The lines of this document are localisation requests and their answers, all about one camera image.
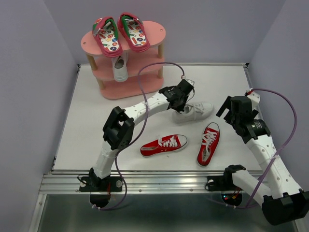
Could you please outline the white sneaker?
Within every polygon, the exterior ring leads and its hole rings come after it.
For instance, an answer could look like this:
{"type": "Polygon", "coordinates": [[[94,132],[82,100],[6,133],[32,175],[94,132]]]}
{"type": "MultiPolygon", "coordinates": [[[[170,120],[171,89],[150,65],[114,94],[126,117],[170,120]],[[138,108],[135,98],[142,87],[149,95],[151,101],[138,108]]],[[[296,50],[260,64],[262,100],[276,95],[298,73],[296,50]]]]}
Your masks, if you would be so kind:
{"type": "Polygon", "coordinates": [[[213,110],[214,105],[210,102],[188,103],[185,105],[183,111],[172,113],[172,120],[177,124],[201,121],[208,118],[213,110]]]}
{"type": "Polygon", "coordinates": [[[112,58],[112,71],[116,82],[124,82],[128,79],[127,61],[128,53],[112,58]]]}

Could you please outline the pink patterned sandal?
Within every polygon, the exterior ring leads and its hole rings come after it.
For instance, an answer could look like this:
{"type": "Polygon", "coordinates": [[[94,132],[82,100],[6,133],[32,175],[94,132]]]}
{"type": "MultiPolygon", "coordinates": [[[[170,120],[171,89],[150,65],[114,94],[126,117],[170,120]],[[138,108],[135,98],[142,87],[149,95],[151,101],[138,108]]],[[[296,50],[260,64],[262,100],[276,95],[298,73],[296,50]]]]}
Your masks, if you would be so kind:
{"type": "Polygon", "coordinates": [[[118,18],[117,27],[132,51],[141,53],[150,48],[143,22],[136,15],[123,12],[118,18]]]}
{"type": "Polygon", "coordinates": [[[99,18],[92,26],[92,35],[106,57],[122,55],[116,23],[112,17],[99,18]]]}

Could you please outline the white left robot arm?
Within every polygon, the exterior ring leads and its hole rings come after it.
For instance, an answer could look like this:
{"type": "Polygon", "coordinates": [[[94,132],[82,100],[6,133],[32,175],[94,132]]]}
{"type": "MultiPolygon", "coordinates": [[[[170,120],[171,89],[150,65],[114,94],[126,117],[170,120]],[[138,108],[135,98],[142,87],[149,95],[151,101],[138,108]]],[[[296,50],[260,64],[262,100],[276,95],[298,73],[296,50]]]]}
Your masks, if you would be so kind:
{"type": "Polygon", "coordinates": [[[117,152],[126,148],[132,140],[136,125],[148,117],[173,109],[183,111],[190,93],[194,90],[194,81],[183,79],[176,86],[160,89],[146,101],[127,108],[119,106],[112,109],[103,126],[103,142],[96,164],[89,170],[91,185],[96,190],[107,186],[117,152]]]}

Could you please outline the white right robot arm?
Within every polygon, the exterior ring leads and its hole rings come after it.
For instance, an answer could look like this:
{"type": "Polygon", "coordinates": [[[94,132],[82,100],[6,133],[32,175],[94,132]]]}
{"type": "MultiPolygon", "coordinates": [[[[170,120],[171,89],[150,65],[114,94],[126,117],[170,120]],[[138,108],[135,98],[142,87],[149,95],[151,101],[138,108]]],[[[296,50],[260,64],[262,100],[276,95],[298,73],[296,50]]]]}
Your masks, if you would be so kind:
{"type": "Polygon", "coordinates": [[[223,190],[244,190],[261,206],[271,225],[304,218],[309,211],[309,193],[287,170],[266,123],[255,119],[258,104],[257,94],[252,97],[228,96],[216,115],[220,117],[228,110],[224,120],[253,153],[263,175],[256,179],[243,166],[230,165],[219,178],[220,187],[223,190]]]}

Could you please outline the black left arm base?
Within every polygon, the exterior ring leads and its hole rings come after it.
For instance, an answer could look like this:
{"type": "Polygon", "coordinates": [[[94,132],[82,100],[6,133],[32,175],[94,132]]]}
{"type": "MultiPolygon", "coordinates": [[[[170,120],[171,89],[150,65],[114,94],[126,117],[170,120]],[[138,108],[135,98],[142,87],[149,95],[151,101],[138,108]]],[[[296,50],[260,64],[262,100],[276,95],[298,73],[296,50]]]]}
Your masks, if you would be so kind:
{"type": "Polygon", "coordinates": [[[112,203],[112,192],[122,191],[123,181],[121,177],[108,176],[94,184],[89,176],[77,176],[80,182],[79,191],[89,193],[89,202],[91,207],[99,211],[108,211],[116,209],[126,197],[126,193],[117,203],[112,203]]]}

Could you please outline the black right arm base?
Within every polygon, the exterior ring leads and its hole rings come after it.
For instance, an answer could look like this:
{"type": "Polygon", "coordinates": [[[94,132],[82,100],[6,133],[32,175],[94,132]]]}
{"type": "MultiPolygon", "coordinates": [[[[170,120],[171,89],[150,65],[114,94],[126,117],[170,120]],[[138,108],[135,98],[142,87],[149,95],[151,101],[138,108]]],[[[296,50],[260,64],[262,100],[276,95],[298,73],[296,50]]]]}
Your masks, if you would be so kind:
{"type": "Polygon", "coordinates": [[[226,206],[244,208],[244,206],[240,206],[243,200],[242,189],[235,186],[232,181],[226,180],[223,175],[208,176],[205,190],[210,192],[220,192],[221,201],[226,206]]]}

